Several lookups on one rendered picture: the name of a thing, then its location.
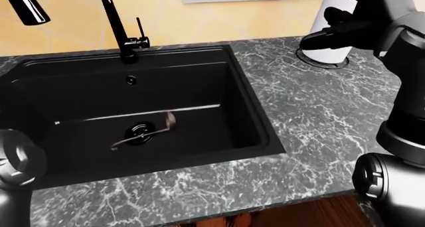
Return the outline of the metal ladle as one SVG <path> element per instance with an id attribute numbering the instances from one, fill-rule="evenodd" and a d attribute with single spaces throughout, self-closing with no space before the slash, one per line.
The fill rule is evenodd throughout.
<path id="1" fill-rule="evenodd" d="M 127 141 L 132 141 L 134 139 L 147 137 L 147 136 L 150 136 L 150 135 L 154 135 L 154 134 L 157 134 L 157 133 L 163 133 L 163 132 L 171 131 L 172 129 L 175 129 L 175 127 L 177 125 L 177 120 L 171 112 L 167 112 L 166 115 L 165 115 L 165 125 L 166 125 L 165 129 L 160 129 L 158 131 L 151 131 L 149 133 L 142 133 L 140 135 L 136 135 L 135 137 L 130 137 L 128 139 L 124 139 L 122 141 L 114 143 L 113 145 L 111 145 L 110 149 L 112 151 L 116 151 L 118 149 L 117 148 L 118 145 L 121 145 L 122 143 L 125 143 Z"/>

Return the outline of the black sink basin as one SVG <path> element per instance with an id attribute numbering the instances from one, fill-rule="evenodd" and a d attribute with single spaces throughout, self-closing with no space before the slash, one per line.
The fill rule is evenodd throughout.
<path id="1" fill-rule="evenodd" d="M 134 64 L 116 53 L 26 59 L 0 76 L 0 128 L 28 135 L 47 156 L 36 189 L 284 153 L 229 45 L 145 50 Z M 137 78 L 136 85 L 126 83 Z M 109 115 L 220 104 L 173 112 L 175 129 L 144 145 L 122 143 L 141 121 L 165 129 L 166 113 Z"/>

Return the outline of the black sink faucet spout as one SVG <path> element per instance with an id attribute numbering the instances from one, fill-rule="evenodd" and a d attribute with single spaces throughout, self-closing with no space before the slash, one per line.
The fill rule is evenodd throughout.
<path id="1" fill-rule="evenodd" d="M 50 22 L 50 17 L 37 0 L 7 0 L 18 18 L 26 26 L 43 25 Z M 138 60 L 135 49 L 139 48 L 139 39 L 129 38 L 122 25 L 113 0 L 101 0 L 109 24 L 120 50 L 123 63 L 133 64 Z"/>

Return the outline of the white paper towel roll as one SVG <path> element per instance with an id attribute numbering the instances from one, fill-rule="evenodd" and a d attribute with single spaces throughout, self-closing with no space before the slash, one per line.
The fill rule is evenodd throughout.
<path id="1" fill-rule="evenodd" d="M 324 11 L 327 7 L 336 7 L 342 11 L 348 11 L 352 13 L 356 4 L 357 2 L 354 0 L 323 0 L 309 33 L 320 31 L 321 29 L 329 26 L 324 18 Z M 304 54 L 315 61 L 327 64 L 338 64 L 345 60 L 351 49 L 352 47 L 345 47 L 340 49 L 328 48 L 305 51 Z"/>

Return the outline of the round black towel holder base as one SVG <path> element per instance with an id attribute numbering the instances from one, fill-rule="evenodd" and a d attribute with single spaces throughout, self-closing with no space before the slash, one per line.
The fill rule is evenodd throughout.
<path id="1" fill-rule="evenodd" d="M 298 57 L 298 59 L 300 59 L 303 63 L 306 63 L 306 64 L 311 65 L 313 67 L 322 68 L 322 69 L 342 69 L 344 67 L 347 67 L 350 63 L 350 61 L 347 57 L 341 63 L 335 63 L 335 64 L 328 64 L 328 63 L 322 63 L 322 62 L 319 62 L 319 61 L 315 61 L 315 60 L 307 57 L 303 53 L 303 50 L 300 49 L 300 48 L 296 49 L 295 54 Z"/>

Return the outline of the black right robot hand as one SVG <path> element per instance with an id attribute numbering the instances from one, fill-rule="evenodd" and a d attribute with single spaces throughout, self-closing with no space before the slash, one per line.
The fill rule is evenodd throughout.
<path id="1" fill-rule="evenodd" d="M 396 19 L 417 11 L 413 0 L 354 0 L 353 12 L 327 7 L 324 19 L 328 27 L 304 36 L 303 50 L 355 47 L 375 49 L 384 32 Z"/>

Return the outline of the thin silver rod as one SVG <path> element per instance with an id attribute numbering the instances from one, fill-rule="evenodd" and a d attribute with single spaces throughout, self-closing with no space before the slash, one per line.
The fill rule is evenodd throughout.
<path id="1" fill-rule="evenodd" d="M 178 108 L 178 109 L 170 109 L 170 110 L 156 110 L 156 111 L 141 112 L 141 113 L 127 113 L 122 115 L 109 115 L 104 117 L 92 117 L 92 118 L 86 118 L 86 119 L 72 119 L 69 121 L 54 121 L 53 125 L 64 125 L 65 123 L 76 123 L 81 121 L 115 119 L 120 117 L 135 117 L 139 115 L 161 114 L 161 113 L 167 113 L 167 112 L 173 113 L 173 112 L 193 111 L 193 110 L 202 110 L 202 109 L 212 109 L 212 108 L 219 108 L 219 107 L 221 107 L 220 104 L 213 104 L 213 105 L 194 106 L 194 107 L 186 107 L 186 108 Z"/>

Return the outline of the black round sink drain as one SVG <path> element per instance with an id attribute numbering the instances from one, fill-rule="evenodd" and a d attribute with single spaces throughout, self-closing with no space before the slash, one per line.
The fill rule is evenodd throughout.
<path id="1" fill-rule="evenodd" d="M 131 146 L 138 146 L 138 145 L 144 145 L 152 140 L 154 134 L 152 135 L 146 135 L 141 137 L 143 134 L 152 133 L 156 130 L 156 127 L 153 123 L 148 121 L 141 121 L 139 123 L 135 123 L 127 131 L 124 133 L 124 139 L 130 139 L 132 137 L 136 137 L 136 139 L 132 139 L 129 141 L 126 141 L 126 145 Z"/>

